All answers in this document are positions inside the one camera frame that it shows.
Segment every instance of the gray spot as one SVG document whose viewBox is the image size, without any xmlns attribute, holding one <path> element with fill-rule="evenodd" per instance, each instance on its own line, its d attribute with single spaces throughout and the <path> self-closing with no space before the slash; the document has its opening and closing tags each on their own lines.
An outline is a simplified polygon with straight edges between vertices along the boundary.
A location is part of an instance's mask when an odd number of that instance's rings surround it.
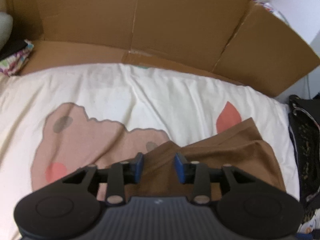
<svg viewBox="0 0 320 240">
<path fill-rule="evenodd" d="M 146 143 L 146 148 L 147 148 L 148 152 L 152 151 L 153 149 L 156 149 L 157 147 L 158 147 L 158 145 L 154 142 L 147 142 Z"/>
<path fill-rule="evenodd" d="M 63 116 L 59 118 L 53 125 L 53 131 L 55 133 L 60 133 L 65 128 L 69 127 L 73 122 L 72 117 L 70 116 Z"/>
</svg>

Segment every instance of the pink cartoon print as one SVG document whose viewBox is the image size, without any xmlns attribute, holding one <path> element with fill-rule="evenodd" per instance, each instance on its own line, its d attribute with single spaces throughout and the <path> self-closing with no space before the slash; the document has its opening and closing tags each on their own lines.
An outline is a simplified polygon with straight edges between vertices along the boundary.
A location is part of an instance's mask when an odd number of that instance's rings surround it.
<svg viewBox="0 0 320 240">
<path fill-rule="evenodd" d="M 82 106 L 62 104 L 45 121 L 31 167 L 32 188 L 37 190 L 91 163 L 105 168 L 134 158 L 167 141 L 163 130 L 128 131 L 120 122 L 89 119 Z"/>
<path fill-rule="evenodd" d="M 241 121 L 238 110 L 228 101 L 217 119 L 217 133 L 228 130 L 232 126 L 241 123 Z"/>
</svg>

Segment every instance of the patterned fabric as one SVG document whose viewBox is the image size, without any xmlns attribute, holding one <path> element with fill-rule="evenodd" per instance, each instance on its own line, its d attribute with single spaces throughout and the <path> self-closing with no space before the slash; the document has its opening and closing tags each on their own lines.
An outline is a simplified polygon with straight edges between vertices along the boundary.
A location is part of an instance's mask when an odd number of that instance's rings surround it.
<svg viewBox="0 0 320 240">
<path fill-rule="evenodd" d="M 300 181 L 300 202 L 305 208 L 306 223 L 320 208 L 320 125 L 319 102 L 290 96 L 290 132 Z"/>
<path fill-rule="evenodd" d="M 15 75 L 28 61 L 28 56 L 33 50 L 31 41 L 25 40 L 28 44 L 24 49 L 19 50 L 10 57 L 0 61 L 0 72 L 7 76 Z"/>
</svg>

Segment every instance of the pink blush circle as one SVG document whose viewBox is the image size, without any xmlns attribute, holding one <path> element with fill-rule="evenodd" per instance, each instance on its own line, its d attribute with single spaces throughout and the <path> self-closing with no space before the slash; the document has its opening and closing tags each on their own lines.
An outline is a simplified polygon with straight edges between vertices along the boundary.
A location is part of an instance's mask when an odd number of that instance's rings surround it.
<svg viewBox="0 0 320 240">
<path fill-rule="evenodd" d="M 68 174 L 67 167 L 62 163 L 51 163 L 45 171 L 45 179 L 52 183 Z"/>
</svg>

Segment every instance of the white wall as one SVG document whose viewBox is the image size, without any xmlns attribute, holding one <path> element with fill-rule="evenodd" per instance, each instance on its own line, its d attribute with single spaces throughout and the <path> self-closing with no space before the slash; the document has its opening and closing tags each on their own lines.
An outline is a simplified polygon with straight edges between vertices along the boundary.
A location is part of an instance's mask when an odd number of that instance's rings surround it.
<svg viewBox="0 0 320 240">
<path fill-rule="evenodd" d="M 270 2 L 286 17 L 292 29 L 320 56 L 320 0 L 270 0 Z M 310 95 L 314 97 L 320 91 L 320 67 L 309 74 L 309 84 Z M 292 94 L 309 98 L 307 77 L 300 79 L 276 99 L 286 103 L 288 96 Z"/>
<path fill-rule="evenodd" d="M 320 0 L 270 0 L 291 27 L 310 44 L 320 30 Z"/>
</svg>

